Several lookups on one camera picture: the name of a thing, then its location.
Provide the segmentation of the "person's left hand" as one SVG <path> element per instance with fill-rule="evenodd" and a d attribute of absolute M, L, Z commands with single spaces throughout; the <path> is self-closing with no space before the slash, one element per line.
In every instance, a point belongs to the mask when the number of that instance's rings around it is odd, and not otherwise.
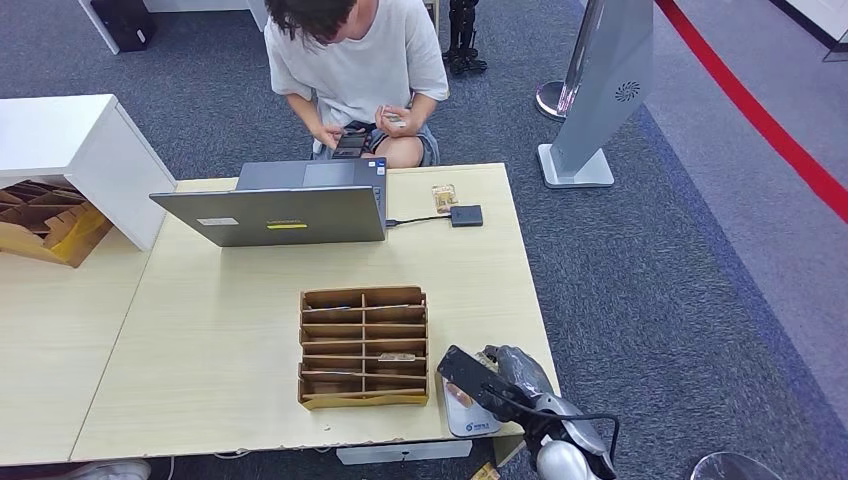
<path fill-rule="evenodd" d="M 393 138 L 414 137 L 420 128 L 420 122 L 411 109 L 390 105 L 377 108 L 375 124 Z"/>

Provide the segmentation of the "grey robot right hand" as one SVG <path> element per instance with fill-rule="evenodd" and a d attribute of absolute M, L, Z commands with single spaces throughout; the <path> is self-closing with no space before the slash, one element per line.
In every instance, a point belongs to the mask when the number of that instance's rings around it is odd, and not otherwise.
<path fill-rule="evenodd" d="M 521 348 L 487 345 L 482 354 L 496 366 L 502 378 L 517 386 L 531 400 L 555 393 L 542 366 Z"/>

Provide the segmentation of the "person's right hand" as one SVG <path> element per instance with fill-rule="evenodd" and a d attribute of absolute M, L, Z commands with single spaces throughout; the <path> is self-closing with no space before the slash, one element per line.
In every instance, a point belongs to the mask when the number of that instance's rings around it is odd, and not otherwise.
<path fill-rule="evenodd" d="M 338 141 L 344 135 L 344 128 L 337 125 L 318 123 L 310 127 L 310 133 L 328 149 L 335 150 Z"/>

